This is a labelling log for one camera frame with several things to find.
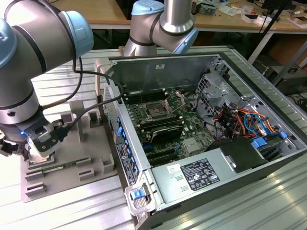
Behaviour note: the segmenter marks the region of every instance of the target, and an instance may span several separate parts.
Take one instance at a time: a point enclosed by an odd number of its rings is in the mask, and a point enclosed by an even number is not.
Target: warning label
[[[181,170],[193,191],[220,181],[206,158],[181,166]]]

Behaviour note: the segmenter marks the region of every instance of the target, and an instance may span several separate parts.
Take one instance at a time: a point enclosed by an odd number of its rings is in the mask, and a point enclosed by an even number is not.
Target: pcie slot
[[[177,159],[178,156],[177,154],[175,153],[171,153],[171,154],[168,154],[168,155],[165,155],[161,158],[158,158],[158,159],[151,159],[151,160],[148,160],[149,163],[152,165],[152,166],[156,166],[158,164],[163,164],[163,163],[166,163],[166,162],[169,162],[171,160],[175,160]]]
[[[161,101],[164,100],[166,96],[162,91],[160,91],[141,94],[130,94],[126,98],[128,98],[128,100],[126,100],[126,103],[128,104],[141,104],[147,102]]]
[[[157,153],[153,153],[153,154],[150,154],[150,155],[147,155],[147,159],[148,160],[151,160],[153,158],[157,158],[157,157],[161,157],[163,155],[167,155],[167,154],[170,154],[170,153],[174,153],[174,149],[169,149],[169,150],[166,150],[166,151],[162,151],[162,152],[157,152]]]
[[[170,117],[170,118],[165,118],[163,120],[158,120],[158,121],[151,121],[151,122],[146,122],[144,124],[140,124],[141,125],[141,129],[146,129],[149,127],[154,127],[154,126],[161,126],[170,122],[174,122],[174,121],[179,121],[178,117]]]

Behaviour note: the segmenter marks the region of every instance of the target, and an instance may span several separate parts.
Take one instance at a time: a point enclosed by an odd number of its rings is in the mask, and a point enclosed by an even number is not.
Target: green circuit board
[[[178,92],[175,90],[167,92],[171,95],[167,100],[127,105],[145,154],[150,159],[149,162],[154,161],[155,165],[168,163],[168,161],[159,163],[159,158],[162,158],[163,154],[176,154],[177,160],[184,159],[204,152],[214,142],[214,137],[193,110],[189,99]],[[151,123],[157,125],[142,128]],[[178,135],[171,138],[166,136],[163,141],[154,142],[153,133],[168,126],[177,127]]]

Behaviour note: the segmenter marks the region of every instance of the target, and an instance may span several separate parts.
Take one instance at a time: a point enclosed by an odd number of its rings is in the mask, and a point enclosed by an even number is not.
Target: black cable
[[[71,46],[71,49],[72,49],[72,71],[74,73],[79,73],[80,74],[80,78],[79,78],[79,82],[78,82],[78,85],[76,87],[76,89],[73,91],[73,93],[68,96],[67,98],[65,99],[62,99],[62,100],[59,100],[57,102],[53,102],[51,104],[47,104],[47,105],[44,105],[43,106],[43,109],[49,109],[51,107],[54,107],[56,105],[59,105],[59,104],[62,104],[62,103],[65,103],[67,102],[69,99],[71,99],[76,93],[77,91],[80,89],[80,86],[81,86],[81,83],[82,83],[82,78],[83,78],[83,71],[79,71],[77,72],[76,70],[76,66],[77,66],[77,54],[76,54],[76,47],[75,47],[75,44],[74,44],[74,41],[73,41],[73,38],[70,34],[70,32],[68,31],[67,27],[65,26],[63,20],[60,18],[60,16],[58,15],[58,12],[56,12],[54,10],[54,7],[52,7],[50,5],[50,3],[46,2],[45,0],[38,0],[38,3],[40,3],[41,5],[43,5],[44,7],[46,7],[54,16],[55,18],[57,19],[57,21],[60,23],[61,27],[63,28],[63,30],[66,32],[66,35],[67,37],[69,38],[69,41],[70,41],[70,46]],[[81,60],[81,57],[79,58],[79,62],[80,62],[80,69],[82,69],[82,60]]]
[[[266,27],[266,29],[263,31],[263,33],[261,33],[261,37],[259,38],[259,41],[256,43],[252,44],[251,49],[247,52],[247,55],[245,56],[245,59],[248,60],[250,58],[250,56],[253,54],[254,50],[258,47],[259,43],[263,40],[264,36],[268,33],[268,31],[271,29],[271,27],[273,26],[274,22],[278,19],[279,15],[282,13],[282,11],[284,10],[284,8],[286,7],[286,5],[290,2],[291,0],[284,0],[282,6],[279,8],[279,10],[277,11],[277,13],[274,15],[274,17],[272,18],[271,22],[268,24],[268,26]]]
[[[90,110],[96,108],[96,107],[99,107],[99,106],[102,106],[104,104],[107,104],[107,103],[110,103],[110,102],[114,102],[114,101],[117,101],[119,100],[120,98],[122,98],[123,94],[124,94],[124,87],[122,84],[120,84],[118,81],[116,81],[114,78],[106,75],[106,74],[103,74],[103,73],[98,73],[98,72],[94,72],[94,71],[83,71],[83,64],[82,64],[82,59],[81,57],[79,57],[79,61],[80,61],[80,70],[77,70],[76,69],[76,66],[77,66],[77,61],[76,61],[76,47],[75,47],[75,44],[73,42],[73,38],[71,37],[71,34],[70,32],[68,31],[67,27],[65,26],[64,22],[62,21],[62,19],[60,18],[60,16],[58,15],[58,13],[54,10],[54,8],[50,5],[50,3],[47,3],[45,0],[38,0],[38,2],[45,6],[54,16],[55,18],[58,20],[58,22],[60,23],[60,25],[62,26],[62,28],[64,29],[64,31],[66,32],[68,38],[69,38],[69,41],[70,41],[70,46],[71,46],[71,49],[72,49],[72,54],[73,54],[73,60],[72,60],[72,70],[73,72],[75,73],[80,73],[80,76],[82,76],[84,73],[86,74],[93,74],[93,75],[98,75],[98,76],[102,76],[102,77],[105,77],[107,79],[110,79],[112,80],[115,84],[117,84],[117,86],[119,87],[119,91],[120,91],[120,95],[113,98],[113,99],[110,99],[110,100],[107,100],[107,101],[104,101],[104,102],[100,102],[100,103],[97,103],[97,104],[94,104],[90,107],[88,107],[87,109],[85,109],[79,116],[76,117],[76,119],[74,119],[74,121],[69,125],[67,126],[67,130],[69,131],[77,122],[78,120],[81,119],[81,117],[86,114],[87,112],[89,112]]]
[[[264,24],[265,24],[265,21],[267,20],[268,15],[269,15],[269,11],[267,11],[267,15],[265,16],[265,19],[264,19],[264,22],[263,22],[263,24],[262,24],[262,27],[261,27],[261,29],[259,30],[259,34],[261,33],[262,28],[264,27]]]
[[[260,5],[257,5],[256,3],[257,3],[257,2],[254,2],[254,4],[255,4],[256,6],[258,6],[258,7],[260,7],[260,8],[262,7],[262,5],[260,6]]]
[[[105,77],[105,78],[108,78],[110,80],[112,80],[115,84],[117,84],[117,86],[119,87],[119,91],[120,91],[120,95],[113,98],[113,99],[110,99],[110,100],[107,100],[107,101],[104,101],[104,102],[100,102],[100,103],[97,103],[97,104],[94,104],[92,105],[91,107],[88,107],[87,109],[85,109],[79,116],[76,117],[76,119],[74,119],[74,121],[67,127],[68,130],[70,130],[77,122],[78,120],[81,119],[81,117],[86,114],[87,112],[89,112],[90,110],[96,108],[96,107],[99,107],[99,106],[102,106],[104,104],[107,104],[107,103],[110,103],[110,102],[114,102],[114,101],[117,101],[119,99],[121,99],[124,95],[124,87],[122,84],[120,84],[118,81],[116,81],[114,78],[106,75],[106,74],[103,74],[103,73],[98,73],[98,72],[93,72],[93,71],[83,71],[83,73],[87,73],[87,74],[95,74],[95,75],[99,75],[101,77]]]
[[[53,3],[56,3],[58,2],[59,0],[55,0],[55,1],[52,1],[52,2],[49,2],[49,4],[53,4]]]

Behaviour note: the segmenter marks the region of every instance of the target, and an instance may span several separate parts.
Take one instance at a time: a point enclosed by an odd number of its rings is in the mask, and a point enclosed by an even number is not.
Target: robotic arm
[[[0,139],[0,151],[10,155],[25,144],[47,157],[59,148],[65,134],[45,119],[31,79],[74,59],[70,40],[56,17],[38,2],[2,1],[0,130],[5,138]],[[93,33],[83,16],[75,11],[59,16],[72,35],[76,57],[90,51]]]
[[[45,119],[31,79],[68,61],[75,63],[92,49],[93,33],[81,14],[62,11],[54,15],[44,0],[0,1],[0,130],[4,134],[0,133],[0,154],[18,153],[26,160],[30,152],[46,158],[60,147],[69,128],[61,121],[51,124]],[[186,52],[198,34],[191,4],[192,0],[165,0],[164,7],[154,0],[137,1],[124,55],[155,54],[155,43],[175,54]],[[101,73],[79,73],[111,79]],[[113,81],[121,95],[84,113],[121,98],[123,87]]]
[[[129,40],[124,56],[157,54],[156,44],[173,54],[186,53],[198,29],[191,14],[192,0],[140,0],[132,9]]]

